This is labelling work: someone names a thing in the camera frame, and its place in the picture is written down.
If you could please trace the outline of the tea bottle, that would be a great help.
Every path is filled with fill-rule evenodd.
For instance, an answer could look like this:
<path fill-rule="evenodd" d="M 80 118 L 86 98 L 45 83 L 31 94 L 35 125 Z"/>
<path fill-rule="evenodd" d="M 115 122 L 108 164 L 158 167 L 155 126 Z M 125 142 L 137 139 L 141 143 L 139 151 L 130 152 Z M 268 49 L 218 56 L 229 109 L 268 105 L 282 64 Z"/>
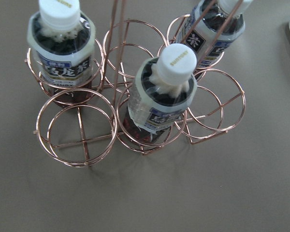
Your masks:
<path fill-rule="evenodd" d="M 252 1 L 244 0 L 241 3 L 219 37 L 217 37 L 218 31 L 230 16 L 237 1 L 217 0 L 211 5 L 199 23 L 194 26 L 193 24 L 210 3 L 211 1 L 209 0 L 202 0 L 192 9 L 190 16 L 187 17 L 175 40 L 176 43 L 180 43 L 185 38 L 185 35 L 189 34 L 183 44 L 194 51 L 197 60 L 200 62 L 197 70 L 208 68 L 216 63 L 221 54 L 244 32 L 246 26 L 243 14 Z M 217 40 L 211 45 L 215 37 L 217 37 Z"/>
<path fill-rule="evenodd" d="M 43 87 L 58 105 L 84 103 L 92 93 L 96 28 L 78 0 L 41 0 L 29 19 L 27 41 Z"/>
<path fill-rule="evenodd" d="M 197 58 L 174 43 L 140 66 L 129 89 L 123 126 L 136 141 L 154 143 L 190 107 L 197 90 Z"/>

